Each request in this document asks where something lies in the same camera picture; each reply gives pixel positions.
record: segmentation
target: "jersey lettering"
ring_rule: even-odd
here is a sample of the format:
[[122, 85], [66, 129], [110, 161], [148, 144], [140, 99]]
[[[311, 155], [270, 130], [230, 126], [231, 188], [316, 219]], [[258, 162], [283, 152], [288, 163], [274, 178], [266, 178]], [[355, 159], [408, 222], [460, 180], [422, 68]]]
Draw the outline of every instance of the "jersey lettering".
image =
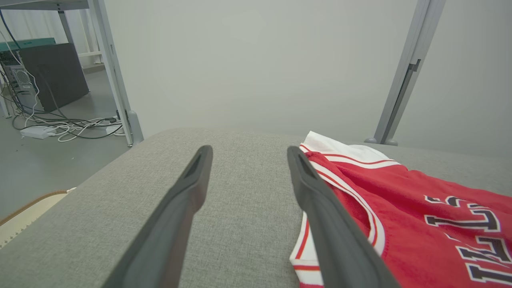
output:
[[470, 278], [473, 281], [483, 282], [495, 282], [501, 284], [512, 285], [512, 274], [505, 273], [502, 271], [496, 271], [491, 269], [485, 269], [476, 264], [466, 263], [467, 271], [470, 274]]
[[432, 215], [425, 215], [425, 222], [428, 225], [439, 227], [440, 225], [450, 225], [466, 229], [482, 229], [485, 232], [500, 232], [500, 222], [491, 210], [471, 210], [474, 215], [483, 215], [485, 220], [463, 220], [455, 221], [444, 218], [437, 218]]
[[473, 251], [465, 247], [455, 246], [457, 250], [459, 250], [460, 257], [465, 260], [471, 260], [471, 261], [486, 261], [490, 263], [499, 263], [498, 260], [493, 259], [491, 257], [485, 256], [480, 251]]
[[[439, 198], [433, 198], [433, 197], [426, 196], [426, 195], [425, 195], [425, 200], [432, 204], [438, 204], [438, 203], [448, 204], [450, 206], [457, 207], [457, 208], [460, 207], [460, 201], [465, 201], [464, 199], [460, 199], [455, 196], [448, 196], [444, 201], [441, 201]], [[468, 203], [467, 207], [472, 209], [472, 208], [484, 208], [485, 206], [475, 204], [475, 203]]]
[[477, 243], [488, 244], [490, 250], [479, 249], [482, 254], [496, 257], [502, 263], [512, 263], [512, 258], [508, 254], [508, 249], [505, 246], [505, 241], [500, 238], [481, 237], [477, 236]]

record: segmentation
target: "red jersey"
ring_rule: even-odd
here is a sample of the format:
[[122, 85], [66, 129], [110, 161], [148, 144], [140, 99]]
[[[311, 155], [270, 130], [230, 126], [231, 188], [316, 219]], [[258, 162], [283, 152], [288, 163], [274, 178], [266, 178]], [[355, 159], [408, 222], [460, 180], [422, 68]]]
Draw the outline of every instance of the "red jersey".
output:
[[[512, 198], [314, 132], [301, 150], [402, 287], [512, 285]], [[305, 213], [290, 262], [301, 288], [323, 285]]]

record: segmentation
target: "white wall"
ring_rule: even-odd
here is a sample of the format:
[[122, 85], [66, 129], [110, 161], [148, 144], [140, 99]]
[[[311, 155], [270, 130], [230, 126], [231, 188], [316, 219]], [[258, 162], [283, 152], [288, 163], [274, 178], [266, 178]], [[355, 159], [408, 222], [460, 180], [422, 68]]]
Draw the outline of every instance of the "white wall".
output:
[[[82, 18], [80, 17], [80, 10], [66, 11], [66, 18], [68, 19], [68, 25], [69, 29], [71, 30], [71, 36], [73, 37], [73, 44], [75, 45], [76, 52], [78, 54], [90, 52], [91, 47], [87, 42], [86, 35], [84, 34], [84, 27], [82, 24]], [[80, 57], [79, 60], [82, 66], [91, 65], [94, 63], [93, 57]]]
[[416, 1], [105, 5], [145, 137], [213, 127], [363, 141], [375, 132]]
[[394, 139], [512, 157], [512, 1], [447, 0]]
[[[57, 43], [68, 42], [57, 11], [2, 10], [2, 13], [16, 40], [53, 37]], [[1, 22], [0, 30], [12, 41]]]

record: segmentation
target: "gray fabric surface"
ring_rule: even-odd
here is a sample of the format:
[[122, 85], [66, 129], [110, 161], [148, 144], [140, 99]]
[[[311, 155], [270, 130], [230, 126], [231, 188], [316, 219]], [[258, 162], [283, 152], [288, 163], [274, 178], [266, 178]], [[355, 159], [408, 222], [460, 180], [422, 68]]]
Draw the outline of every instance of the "gray fabric surface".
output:
[[[181, 287], [298, 287], [286, 148], [304, 137], [177, 129], [157, 134], [81, 184], [0, 250], [1, 287], [99, 287], [198, 147], [213, 146]], [[410, 169], [510, 195], [500, 160], [370, 145]]]

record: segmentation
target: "wooden edge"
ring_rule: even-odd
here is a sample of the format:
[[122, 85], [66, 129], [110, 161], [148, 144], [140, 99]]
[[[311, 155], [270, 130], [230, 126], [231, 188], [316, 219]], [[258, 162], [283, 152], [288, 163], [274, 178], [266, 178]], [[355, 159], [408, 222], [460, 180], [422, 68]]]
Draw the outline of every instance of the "wooden edge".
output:
[[28, 203], [27, 205], [21, 207], [20, 209], [16, 210], [14, 213], [12, 213], [11, 215], [7, 216], [5, 219], [1, 220], [0, 221], [0, 226], [2, 226], [4, 223], [6, 223], [7, 221], [11, 220], [12, 218], [14, 218], [16, 215], [18, 215], [19, 213], [25, 211], [26, 209], [30, 208], [31, 206], [33, 206], [34, 204], [38, 203], [39, 201], [43, 200], [43, 199], [46, 199], [48, 197], [51, 197], [51, 196], [54, 196], [54, 195], [58, 195], [58, 194], [67, 194], [68, 192], [66, 190], [58, 190], [58, 191], [55, 191], [55, 192], [52, 192], [52, 193], [48, 193], [46, 195], [43, 195], [39, 198], [37, 198], [36, 200]]

